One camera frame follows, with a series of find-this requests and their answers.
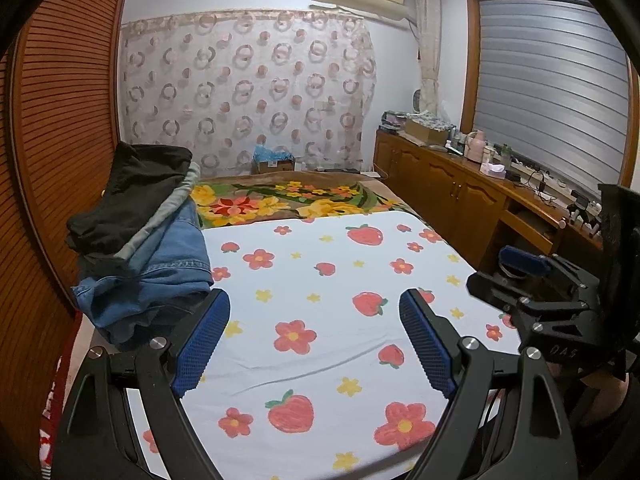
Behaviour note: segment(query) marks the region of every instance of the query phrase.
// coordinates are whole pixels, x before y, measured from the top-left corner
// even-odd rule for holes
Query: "wooden window frame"
[[[480,2],[466,0],[468,15],[468,43],[466,54],[465,100],[462,106],[460,130],[468,134],[474,127],[476,103],[478,101],[478,83],[480,77]],[[629,108],[626,127],[625,153],[620,167],[620,186],[629,187],[638,154],[638,135],[640,132],[640,90],[638,72],[627,57],[629,79]]]

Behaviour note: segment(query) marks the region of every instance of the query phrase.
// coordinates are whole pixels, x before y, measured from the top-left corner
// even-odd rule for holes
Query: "window blind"
[[[625,51],[587,0],[479,5],[474,127],[599,195],[625,151]]]

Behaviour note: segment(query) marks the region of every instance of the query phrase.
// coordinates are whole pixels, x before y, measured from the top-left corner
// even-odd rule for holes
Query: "wooden desk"
[[[480,165],[466,158],[378,131],[374,166],[476,269],[491,270],[501,247],[523,240],[523,248],[541,254],[561,253],[569,244],[574,258],[584,254],[586,260],[602,250],[599,238],[568,223],[564,208],[543,203],[528,187],[480,173]]]

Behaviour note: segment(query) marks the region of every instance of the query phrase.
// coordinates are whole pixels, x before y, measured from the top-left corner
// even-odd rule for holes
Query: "yellow flower center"
[[[412,428],[413,428],[413,424],[410,420],[406,420],[405,418],[403,420],[401,420],[400,422],[398,422],[398,431],[400,433],[409,433]]]

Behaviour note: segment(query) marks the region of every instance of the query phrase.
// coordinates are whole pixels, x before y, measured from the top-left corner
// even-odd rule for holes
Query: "blue jeans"
[[[79,267],[84,267],[82,256]],[[86,275],[78,308],[120,350],[167,336],[209,293],[211,268],[191,198],[140,245],[119,274]]]

